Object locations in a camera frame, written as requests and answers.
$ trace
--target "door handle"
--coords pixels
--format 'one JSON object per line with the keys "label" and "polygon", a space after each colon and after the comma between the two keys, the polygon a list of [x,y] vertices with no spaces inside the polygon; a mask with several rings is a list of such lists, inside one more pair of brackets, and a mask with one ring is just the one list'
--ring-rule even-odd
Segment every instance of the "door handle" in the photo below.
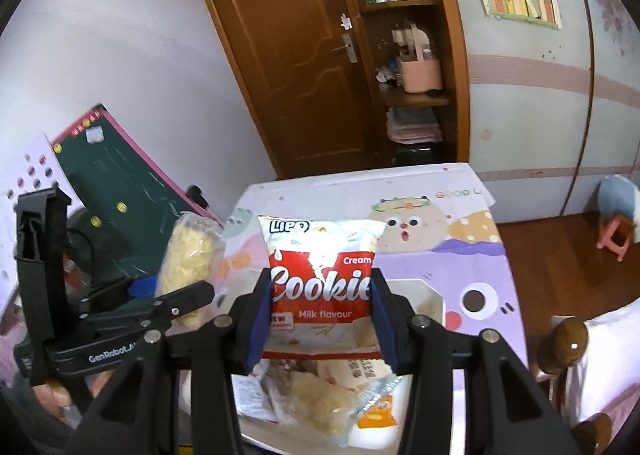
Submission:
{"label": "door handle", "polygon": [[331,49],[331,52],[336,52],[338,50],[347,49],[347,56],[349,57],[349,63],[357,63],[358,57],[356,56],[356,49],[353,48],[353,42],[351,41],[351,35],[343,34],[342,41],[344,41],[344,45],[340,47],[336,47],[335,49]]}

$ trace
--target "green board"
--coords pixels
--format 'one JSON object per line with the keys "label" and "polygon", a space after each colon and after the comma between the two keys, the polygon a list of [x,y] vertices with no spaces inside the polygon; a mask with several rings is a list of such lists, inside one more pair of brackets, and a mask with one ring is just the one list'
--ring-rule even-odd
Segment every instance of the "green board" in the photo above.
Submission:
{"label": "green board", "polygon": [[[193,204],[131,140],[102,105],[53,143],[58,161],[85,209],[69,218],[95,250],[94,283],[156,275],[182,212]],[[91,248],[70,234],[69,257],[91,272]]]}

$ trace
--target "table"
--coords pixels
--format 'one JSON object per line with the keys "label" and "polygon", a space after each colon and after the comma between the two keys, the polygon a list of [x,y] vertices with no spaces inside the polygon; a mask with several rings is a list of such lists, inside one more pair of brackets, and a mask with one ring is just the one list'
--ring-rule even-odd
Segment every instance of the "table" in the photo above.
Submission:
{"label": "table", "polygon": [[[241,273],[248,279],[247,271],[268,267],[257,215],[383,220],[388,225],[373,266],[386,279],[428,284],[444,298],[447,329],[470,335],[495,329],[527,366],[518,297],[489,209],[494,202],[471,167],[462,163],[255,184],[226,223],[223,272],[231,282],[242,278]],[[454,389],[452,453],[461,453],[465,412],[460,371],[454,375]]]}

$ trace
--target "black clamp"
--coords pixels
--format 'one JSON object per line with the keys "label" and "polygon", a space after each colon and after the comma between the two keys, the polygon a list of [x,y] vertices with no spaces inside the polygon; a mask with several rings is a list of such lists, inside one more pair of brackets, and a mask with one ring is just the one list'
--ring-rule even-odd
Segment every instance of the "black clamp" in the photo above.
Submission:
{"label": "black clamp", "polygon": [[[393,295],[373,269],[371,314],[385,361],[413,374],[399,454],[447,455],[454,369],[466,377],[466,455],[578,455],[569,430],[498,332],[478,337],[445,330]],[[138,342],[76,430],[65,455],[177,454],[178,369],[191,369],[196,455],[244,453],[231,374],[247,374],[268,335],[271,276],[229,315],[167,338],[150,330]]]}
{"label": "black clamp", "polygon": [[15,346],[14,357],[32,387],[56,378],[84,412],[92,401],[84,376],[116,367],[146,330],[168,330],[173,319],[209,304],[214,291],[201,281],[161,297],[91,313],[110,299],[109,294],[131,282],[123,279],[82,294],[72,305],[63,274],[69,204],[69,197],[58,187],[18,198],[18,290],[28,335]]}

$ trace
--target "wooden floor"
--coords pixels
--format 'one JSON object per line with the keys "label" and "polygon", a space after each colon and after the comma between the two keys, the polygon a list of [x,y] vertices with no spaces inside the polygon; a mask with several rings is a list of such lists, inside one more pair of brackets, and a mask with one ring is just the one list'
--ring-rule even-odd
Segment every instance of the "wooden floor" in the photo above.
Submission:
{"label": "wooden floor", "polygon": [[640,297],[640,244],[622,262],[596,249],[596,213],[498,226],[530,349],[553,315],[587,320]]}

